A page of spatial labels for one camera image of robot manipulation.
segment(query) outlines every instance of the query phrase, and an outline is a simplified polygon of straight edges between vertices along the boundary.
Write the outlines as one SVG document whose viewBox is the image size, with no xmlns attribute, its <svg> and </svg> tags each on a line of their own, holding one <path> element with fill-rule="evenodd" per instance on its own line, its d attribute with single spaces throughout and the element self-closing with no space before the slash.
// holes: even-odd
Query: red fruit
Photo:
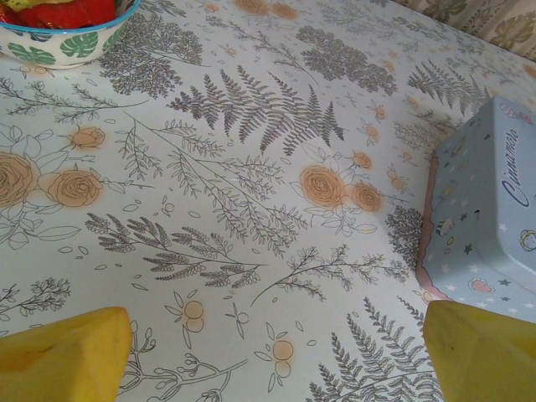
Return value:
<svg viewBox="0 0 536 402">
<path fill-rule="evenodd" d="M 23 24 L 32 28 L 76 29 L 108 23 L 116 17 L 114 0 L 73 0 L 40 4 L 19 11 Z"/>
<path fill-rule="evenodd" d="M 17 14 L 8 6 L 0 2 L 0 23 L 12 23 L 13 25 L 23 25 Z"/>
</svg>

